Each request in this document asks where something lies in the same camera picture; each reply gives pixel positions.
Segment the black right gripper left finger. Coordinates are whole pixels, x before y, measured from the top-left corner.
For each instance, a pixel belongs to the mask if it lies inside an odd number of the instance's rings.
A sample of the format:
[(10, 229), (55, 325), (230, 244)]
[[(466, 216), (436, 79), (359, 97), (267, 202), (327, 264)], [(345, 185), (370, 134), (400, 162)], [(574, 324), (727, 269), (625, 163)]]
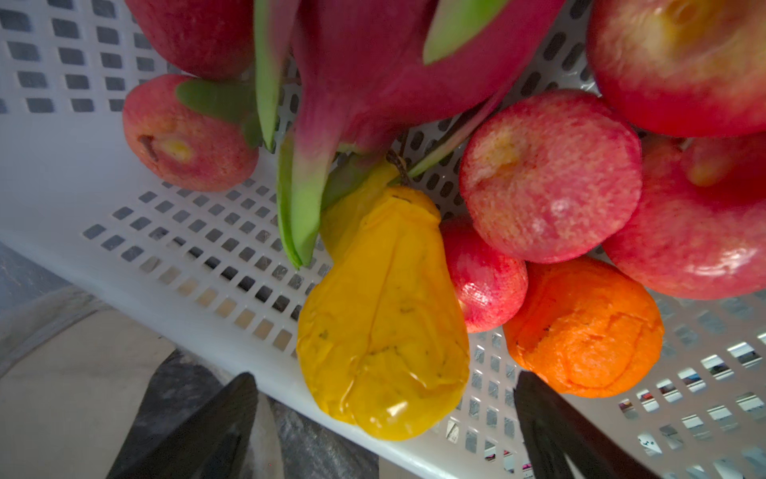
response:
[(134, 425), (108, 476), (110, 478), (241, 478), (259, 390), (255, 377), (242, 373), (210, 396), (193, 388), (160, 387), (153, 379)]

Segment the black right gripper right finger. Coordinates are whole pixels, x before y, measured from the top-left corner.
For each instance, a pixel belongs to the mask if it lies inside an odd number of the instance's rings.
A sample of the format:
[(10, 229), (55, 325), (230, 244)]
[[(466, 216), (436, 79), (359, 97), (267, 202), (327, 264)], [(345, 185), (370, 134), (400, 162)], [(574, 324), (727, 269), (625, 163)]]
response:
[(655, 478), (538, 375), (523, 371), (514, 391), (521, 432), (537, 478)]

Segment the cream canvas grocery bag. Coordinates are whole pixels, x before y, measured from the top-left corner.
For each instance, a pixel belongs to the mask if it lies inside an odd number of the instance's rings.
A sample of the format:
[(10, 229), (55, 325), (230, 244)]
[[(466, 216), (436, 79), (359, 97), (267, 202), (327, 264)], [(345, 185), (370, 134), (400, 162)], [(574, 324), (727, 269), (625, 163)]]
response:
[(231, 374), (77, 287), (1, 301), (1, 474), (111, 478)]

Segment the yellow pear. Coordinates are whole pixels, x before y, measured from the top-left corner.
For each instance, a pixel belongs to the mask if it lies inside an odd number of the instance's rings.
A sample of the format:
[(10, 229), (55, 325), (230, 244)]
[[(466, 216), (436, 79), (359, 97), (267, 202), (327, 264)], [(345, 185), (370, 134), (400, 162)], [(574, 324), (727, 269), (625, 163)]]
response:
[(382, 163), (324, 211), (333, 265), (308, 296), (297, 335), (318, 407), (388, 441), (416, 437), (450, 413), (470, 365), (439, 211), (396, 176)]

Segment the pink dragon fruit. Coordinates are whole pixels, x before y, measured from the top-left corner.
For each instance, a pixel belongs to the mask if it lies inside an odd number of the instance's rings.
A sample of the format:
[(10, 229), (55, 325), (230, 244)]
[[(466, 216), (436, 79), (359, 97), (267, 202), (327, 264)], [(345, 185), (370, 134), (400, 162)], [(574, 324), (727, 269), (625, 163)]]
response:
[(383, 154), (403, 131), (469, 110), (484, 114), (525, 70), (558, 1), (259, 1), (255, 83), (187, 80), (177, 99), (271, 146), (287, 60), (302, 92), (277, 169), (282, 245), (307, 265), (339, 152)]

